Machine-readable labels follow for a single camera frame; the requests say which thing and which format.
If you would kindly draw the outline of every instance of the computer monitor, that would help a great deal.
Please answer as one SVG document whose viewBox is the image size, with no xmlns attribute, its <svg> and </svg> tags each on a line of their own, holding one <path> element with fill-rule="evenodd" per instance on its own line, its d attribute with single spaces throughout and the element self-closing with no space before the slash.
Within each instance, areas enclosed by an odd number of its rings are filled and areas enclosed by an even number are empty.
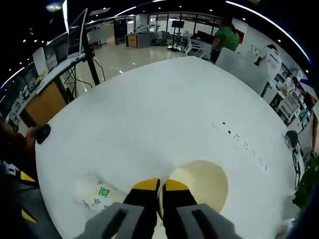
<svg viewBox="0 0 319 239">
<path fill-rule="evenodd" d="M 88 9 L 85 9 L 69 26 L 68 57 L 79 55 L 82 52 L 82 34 Z"/>
<path fill-rule="evenodd" d="M 184 21 L 173 21 L 171 26 L 176 28 L 184 28 Z"/>
</svg>

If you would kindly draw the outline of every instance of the beige circular insert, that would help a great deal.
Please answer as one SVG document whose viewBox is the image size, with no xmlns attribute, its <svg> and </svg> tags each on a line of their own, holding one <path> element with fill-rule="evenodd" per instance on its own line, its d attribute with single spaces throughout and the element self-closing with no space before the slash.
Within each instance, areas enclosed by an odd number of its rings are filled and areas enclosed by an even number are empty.
<svg viewBox="0 0 319 239">
<path fill-rule="evenodd" d="M 196 160 L 175 169 L 169 179 L 185 184 L 198 204 L 206 203 L 220 212 L 226 202 L 228 181 L 216 163 Z"/>
</svg>

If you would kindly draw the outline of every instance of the monitor stand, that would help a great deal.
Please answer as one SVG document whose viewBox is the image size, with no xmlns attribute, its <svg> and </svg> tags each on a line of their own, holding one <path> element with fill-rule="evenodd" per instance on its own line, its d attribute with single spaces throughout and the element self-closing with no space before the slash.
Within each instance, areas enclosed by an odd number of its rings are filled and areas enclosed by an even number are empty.
<svg viewBox="0 0 319 239">
<path fill-rule="evenodd" d="M 174 38 L 173 38 L 173 43 L 172 46 L 170 48 L 167 48 L 169 51 L 173 51 L 173 52 L 179 52 L 180 50 L 178 50 L 177 48 L 174 48 L 174 42 L 175 42 L 175 30 L 176 27 L 174 27 Z"/>
<path fill-rule="evenodd" d="M 94 53 L 93 53 L 93 50 L 90 48 L 88 37 L 86 35 L 85 29 L 83 29 L 82 44 L 83 44 L 84 53 L 86 56 L 86 60 L 88 61 L 88 65 L 89 65 L 89 68 L 91 71 L 91 75 L 92 75 L 94 84 L 97 86 L 100 84 L 100 80 L 99 80 L 98 73 L 96 72 L 95 65 L 93 62 Z"/>
</svg>

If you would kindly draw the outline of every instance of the white chair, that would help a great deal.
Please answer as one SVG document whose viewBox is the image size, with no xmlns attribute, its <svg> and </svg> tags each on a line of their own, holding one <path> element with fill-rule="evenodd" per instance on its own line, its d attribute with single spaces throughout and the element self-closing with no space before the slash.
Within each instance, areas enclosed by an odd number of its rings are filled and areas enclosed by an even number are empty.
<svg viewBox="0 0 319 239">
<path fill-rule="evenodd" d="M 189 52 L 194 49 L 194 50 L 197 50 L 198 53 L 202 51 L 201 55 L 199 56 L 199 58 L 202 58 L 205 55 L 205 50 L 201 48 L 199 44 L 193 43 L 191 41 L 188 31 L 185 31 L 185 33 L 186 33 L 187 41 L 188 41 L 187 46 L 185 47 L 185 54 L 188 55 Z"/>
</svg>

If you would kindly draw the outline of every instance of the potted plant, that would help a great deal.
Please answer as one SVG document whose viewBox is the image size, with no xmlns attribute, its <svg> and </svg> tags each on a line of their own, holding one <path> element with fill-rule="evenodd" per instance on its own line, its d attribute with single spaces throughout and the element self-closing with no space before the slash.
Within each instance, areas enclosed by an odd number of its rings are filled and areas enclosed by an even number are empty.
<svg viewBox="0 0 319 239">
<path fill-rule="evenodd" d="M 307 206 L 312 190 L 319 182 L 319 154 L 310 153 L 310 159 L 305 166 L 305 173 L 298 184 L 293 203 L 296 204 L 301 212 Z"/>
</svg>

